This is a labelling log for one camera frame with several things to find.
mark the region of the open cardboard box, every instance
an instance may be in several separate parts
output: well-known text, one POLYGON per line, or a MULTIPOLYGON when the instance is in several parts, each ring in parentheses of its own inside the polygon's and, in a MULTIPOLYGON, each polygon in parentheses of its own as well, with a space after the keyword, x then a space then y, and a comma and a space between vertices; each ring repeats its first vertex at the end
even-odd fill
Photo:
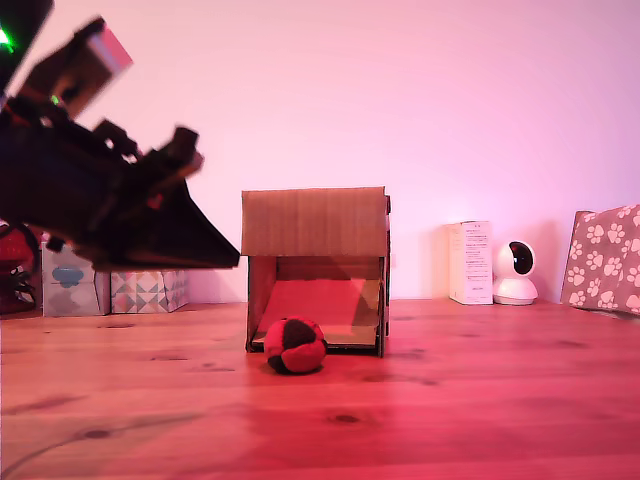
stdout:
POLYGON ((302 316, 329 349, 382 357, 389 333, 390 200, 384 187, 243 192, 249 257, 247 350, 269 327, 302 316))

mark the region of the white product box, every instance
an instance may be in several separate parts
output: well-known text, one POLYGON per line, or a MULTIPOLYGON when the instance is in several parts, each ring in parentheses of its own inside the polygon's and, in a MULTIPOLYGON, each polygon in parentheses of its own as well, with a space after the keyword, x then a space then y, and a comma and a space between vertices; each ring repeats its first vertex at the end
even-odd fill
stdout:
POLYGON ((493 303, 491 223, 449 225, 449 297, 464 305, 493 303))

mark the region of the wooden table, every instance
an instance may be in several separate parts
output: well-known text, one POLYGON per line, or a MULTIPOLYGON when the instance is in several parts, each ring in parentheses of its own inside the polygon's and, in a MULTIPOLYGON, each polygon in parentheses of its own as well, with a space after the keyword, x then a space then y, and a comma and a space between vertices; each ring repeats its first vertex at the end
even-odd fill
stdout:
POLYGON ((640 479, 637 324, 396 301, 384 359, 285 377, 245 308, 3 320, 3 479, 640 479))

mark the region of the red ball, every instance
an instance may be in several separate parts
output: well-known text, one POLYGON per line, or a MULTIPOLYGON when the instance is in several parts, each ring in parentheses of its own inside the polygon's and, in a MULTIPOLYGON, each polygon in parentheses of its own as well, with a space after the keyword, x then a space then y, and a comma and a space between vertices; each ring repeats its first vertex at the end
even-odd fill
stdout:
POLYGON ((322 364, 327 342, 316 323, 288 317, 269 327, 264 351, 269 365, 278 373, 309 373, 322 364))

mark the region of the paw print pattern box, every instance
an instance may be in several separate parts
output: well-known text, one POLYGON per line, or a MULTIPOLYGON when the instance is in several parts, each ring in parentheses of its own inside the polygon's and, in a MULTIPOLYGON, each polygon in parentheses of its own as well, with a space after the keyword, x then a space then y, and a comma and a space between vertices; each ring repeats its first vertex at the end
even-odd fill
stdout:
POLYGON ((562 303, 640 315, 640 205, 576 213, 562 303))

